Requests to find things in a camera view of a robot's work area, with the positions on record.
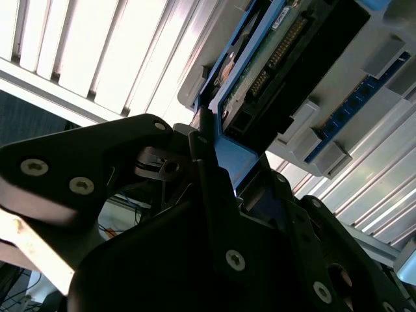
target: gray plastic part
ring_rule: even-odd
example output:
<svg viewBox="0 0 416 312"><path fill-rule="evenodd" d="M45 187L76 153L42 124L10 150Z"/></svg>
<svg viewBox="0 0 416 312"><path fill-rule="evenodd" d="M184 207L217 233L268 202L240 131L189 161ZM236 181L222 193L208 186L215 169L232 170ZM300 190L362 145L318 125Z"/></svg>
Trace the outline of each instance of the gray plastic part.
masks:
<svg viewBox="0 0 416 312"><path fill-rule="evenodd" d="M314 130L307 128L302 133L302 136L298 138L298 144L293 149L294 156L299 160L305 159L321 142L322 140Z"/></svg>
<svg viewBox="0 0 416 312"><path fill-rule="evenodd" d="M392 0L384 13L383 22L416 39L416 1Z"/></svg>
<svg viewBox="0 0 416 312"><path fill-rule="evenodd" d="M313 163L318 167L319 171L324 176L328 176L329 173L336 169L337 166L343 164L344 167L351 157L345 153L336 143L330 142L315 158Z"/></svg>
<svg viewBox="0 0 416 312"><path fill-rule="evenodd" d="M413 59L387 87L402 98L406 98L416 88L416 60Z"/></svg>
<svg viewBox="0 0 416 312"><path fill-rule="evenodd" d="M200 66L198 76L195 80L185 79L179 92L177 93L177 100L186 107L191 107L195 102L196 97L200 93L203 84L208 78L207 68Z"/></svg>
<svg viewBox="0 0 416 312"><path fill-rule="evenodd" d="M284 134L278 135L279 142L292 145L311 126L319 111L319 106L308 99L293 115L293 123L289 128Z"/></svg>
<svg viewBox="0 0 416 312"><path fill-rule="evenodd" d="M379 79L400 56L404 50L404 46L405 42L399 37L390 37L390 39L388 39L375 54L370 57L368 62L364 65L363 71Z"/></svg>

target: robotic arm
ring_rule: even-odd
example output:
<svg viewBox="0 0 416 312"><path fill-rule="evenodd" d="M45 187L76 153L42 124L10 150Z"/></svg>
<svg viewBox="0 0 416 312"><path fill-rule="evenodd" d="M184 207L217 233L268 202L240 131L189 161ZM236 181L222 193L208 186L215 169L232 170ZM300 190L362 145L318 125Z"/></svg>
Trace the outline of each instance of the robotic arm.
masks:
<svg viewBox="0 0 416 312"><path fill-rule="evenodd" d="M29 259L68 311L413 311L324 204L294 198L267 162L238 205L200 130L145 114L1 148L1 257ZM99 244L105 200L149 183L154 215Z"/></svg>

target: screw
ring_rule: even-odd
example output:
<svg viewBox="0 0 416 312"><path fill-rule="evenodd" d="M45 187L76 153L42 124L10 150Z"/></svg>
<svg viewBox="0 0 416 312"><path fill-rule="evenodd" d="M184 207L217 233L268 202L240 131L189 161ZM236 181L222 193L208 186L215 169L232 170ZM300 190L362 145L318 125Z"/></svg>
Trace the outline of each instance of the screw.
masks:
<svg viewBox="0 0 416 312"><path fill-rule="evenodd" d="M228 265L236 271L243 271L246 267L246 261L242 257L241 253L236 250L228 250L226 252L226 260Z"/></svg>
<svg viewBox="0 0 416 312"><path fill-rule="evenodd" d="M87 177L75 177L70 181L70 190L78 195L88 195L94 191L94 184Z"/></svg>
<svg viewBox="0 0 416 312"><path fill-rule="evenodd" d="M165 130L166 129L166 127L163 124L161 124L160 122L155 122L155 127L157 129L160 129L160 130Z"/></svg>
<svg viewBox="0 0 416 312"><path fill-rule="evenodd" d="M207 139L198 135L198 139L202 142L202 143L208 143Z"/></svg>
<svg viewBox="0 0 416 312"><path fill-rule="evenodd" d="M320 281L316 281L313 283L313 290L315 294L326 304L330 304L332 302L332 295L328 288L322 284Z"/></svg>
<svg viewBox="0 0 416 312"><path fill-rule="evenodd" d="M28 176L38 177L44 175L49 166L40 159L26 159L20 164L20 170Z"/></svg>
<svg viewBox="0 0 416 312"><path fill-rule="evenodd" d="M317 201L316 199L312 199L312 204L316 207L316 208L319 208L320 207L320 203L319 203L319 201Z"/></svg>
<svg viewBox="0 0 416 312"><path fill-rule="evenodd" d="M390 303L384 301L383 302L383 308L387 311L387 312L396 312L396 310L393 309L393 307L391 306Z"/></svg>
<svg viewBox="0 0 416 312"><path fill-rule="evenodd" d="M281 174L276 174L276 175L277 175L278 180L279 180L280 182L282 182L282 183L286 182L285 177L283 177Z"/></svg>

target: blue circuit board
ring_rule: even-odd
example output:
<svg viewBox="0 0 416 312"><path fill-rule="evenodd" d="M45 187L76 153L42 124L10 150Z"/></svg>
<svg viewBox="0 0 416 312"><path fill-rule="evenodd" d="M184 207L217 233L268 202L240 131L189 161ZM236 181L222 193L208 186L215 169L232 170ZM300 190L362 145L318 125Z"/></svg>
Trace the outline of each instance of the blue circuit board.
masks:
<svg viewBox="0 0 416 312"><path fill-rule="evenodd" d="M305 162L310 163L334 136L354 117L357 112L381 89L381 87L394 76L394 74L408 61L410 54L403 52L401 56L379 78L366 76L357 88L343 101L338 109L332 113L328 121L317 129L317 135L322 142L306 157Z"/></svg>

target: blue frame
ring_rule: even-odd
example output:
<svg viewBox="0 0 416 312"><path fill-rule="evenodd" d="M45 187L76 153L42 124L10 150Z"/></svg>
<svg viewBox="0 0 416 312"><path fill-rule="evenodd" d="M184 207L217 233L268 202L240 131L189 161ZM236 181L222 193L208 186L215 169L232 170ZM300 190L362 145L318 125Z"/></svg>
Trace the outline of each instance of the blue frame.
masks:
<svg viewBox="0 0 416 312"><path fill-rule="evenodd" d="M270 30L278 14L283 8L284 3L285 3L285 0L273 0L273 2L270 4L265 15L263 16L256 30L254 31L252 37L250 38L250 41L247 43L247 46L244 48L244 51L239 57L237 63L234 65L234 68L229 74L226 83L221 87L221 89L217 92L214 99L209 104L209 108L215 114L214 146L215 146L216 156L218 158L218 163L221 167L227 169L229 176L231 178L231 182L233 183L234 189L237 188L240 182L244 179L244 177L248 174L248 172L253 168L253 166L256 164L259 157L254 151L242 146L241 144L228 138L224 134L222 130L222 121L221 121L222 104L224 100L227 98L228 94L231 92L231 89L234 87L234 84L237 82L241 73L243 72L247 64L249 63L256 49L259 47L266 33ZM215 63L213 69L211 70L208 76L208 80L206 81L206 83L201 89L200 95L202 94L202 92L205 91L207 85L211 82L213 75L215 74L217 69L222 64L229 47L238 37L241 31L241 28L244 25L244 22L249 16L250 11L254 7L254 5L255 5L255 0L252 1L252 3L250 4L250 7L246 11L246 13L244 13L243 18L241 19L237 29L231 36L220 58ZM200 98L198 97L195 101L195 106L194 106L195 112L198 111L199 106L200 106Z"/></svg>

